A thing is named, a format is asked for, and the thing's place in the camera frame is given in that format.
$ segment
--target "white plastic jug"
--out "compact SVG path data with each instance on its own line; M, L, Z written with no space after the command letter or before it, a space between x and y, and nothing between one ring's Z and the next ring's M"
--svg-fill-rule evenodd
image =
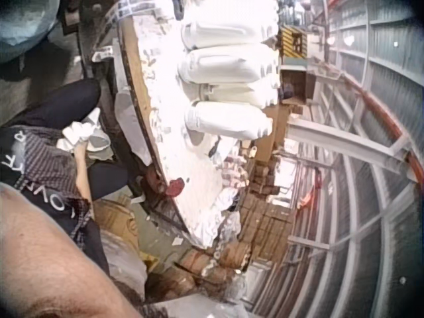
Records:
M253 10L241 3L235 6L231 1L219 2L202 7L194 21L187 21L182 27L187 48L259 43L278 33L278 16L266 6Z
M272 119L260 109L240 103L200 101L185 113L188 129L243 140L254 140L272 132Z
M203 19L182 28L184 45L193 50L210 46L259 43L272 34L270 26L258 19Z
M252 83L274 69L263 44L216 46L191 51L178 72L188 83Z
M276 89L269 86L267 79L262 79L250 84L218 84L202 85L201 99L206 101L229 101L248 103L263 109L276 103L278 94Z

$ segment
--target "debris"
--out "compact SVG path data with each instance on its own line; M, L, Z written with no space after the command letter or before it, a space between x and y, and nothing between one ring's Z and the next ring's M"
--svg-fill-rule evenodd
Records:
M182 237L176 237L172 242L172 246L177 246L183 244L184 239Z

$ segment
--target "plaid shirt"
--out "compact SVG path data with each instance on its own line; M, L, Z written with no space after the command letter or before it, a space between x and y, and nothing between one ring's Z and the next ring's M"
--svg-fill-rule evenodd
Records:
M70 217L77 217L78 223L70 236L82 249L84 243L81 230L90 219L90 206L76 187L77 169L74 158L71 154L56 148L57 140L62 137L61 131L28 126L12 126L1 130L2 133L8 131L9 139L14 139L12 147L5 149L4 145L0 145L2 158L9 150L7 148L10 148L12 154L9 155L9 159L13 156L12 164L20 168L21 173L11 186L22 191L25 186L34 184L57 191L66 205L72 207Z

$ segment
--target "skin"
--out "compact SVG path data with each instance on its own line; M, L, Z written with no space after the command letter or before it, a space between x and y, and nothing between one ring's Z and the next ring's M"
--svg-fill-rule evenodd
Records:
M1 303L14 317L141 317L46 213L5 184L0 239Z
M85 163L85 153L87 151L87 142L80 142L74 149L74 158L77 166L77 179L76 185L79 194L93 203L91 198L90 186L88 183L87 164ZM94 213L91 210L91 218L94 219Z

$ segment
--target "corrugated metal wall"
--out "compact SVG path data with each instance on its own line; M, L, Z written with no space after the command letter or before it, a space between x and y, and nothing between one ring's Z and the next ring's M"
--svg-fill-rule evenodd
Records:
M423 31L414 23L411 11L399 1L348 0L341 3L330 11L330 31L335 44L331 47L329 63L351 75L385 103L395 122L408 133L414 151L424 157ZM354 38L350 46L345 42L348 36ZM371 111L365 109L358 122L352 121L352 114L361 102L351 88L318 83L316 89L319 92L314 100L320 105L311 106L314 121L324 123L327 104L331 116L326 125L349 129L351 133L387 147L394 144L396 139L388 127ZM340 93L342 101L333 91ZM317 148L317 152L336 172L333 179L325 172L320 240L329 242L334 250L318 253L311 261L311 279L305 280L309 289L303 295L296 317L386 318L400 315L405 301L424 278L421 194L416 193L411 198L408 193L414 183L406 176L322 148ZM334 199L337 202L336 225L332 224ZM331 242L334 229L336 240ZM324 267L328 259L331 265L326 272ZM354 262L350 268L346 267L348 259ZM317 293L319 286L325 287L321 295Z

